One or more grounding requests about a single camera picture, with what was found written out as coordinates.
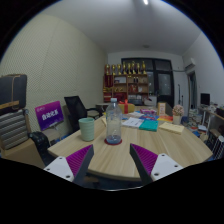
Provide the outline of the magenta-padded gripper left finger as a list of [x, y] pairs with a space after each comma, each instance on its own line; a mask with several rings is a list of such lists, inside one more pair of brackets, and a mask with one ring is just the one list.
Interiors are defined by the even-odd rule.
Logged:
[[93, 145], [88, 145], [67, 157], [58, 156], [44, 170], [82, 186], [93, 155]]

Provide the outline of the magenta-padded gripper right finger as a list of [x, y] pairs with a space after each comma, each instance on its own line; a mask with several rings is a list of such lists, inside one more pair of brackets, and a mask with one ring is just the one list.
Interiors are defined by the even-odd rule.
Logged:
[[130, 144], [130, 155], [135, 162], [143, 186], [182, 169], [182, 166], [167, 154], [157, 155], [135, 144]]

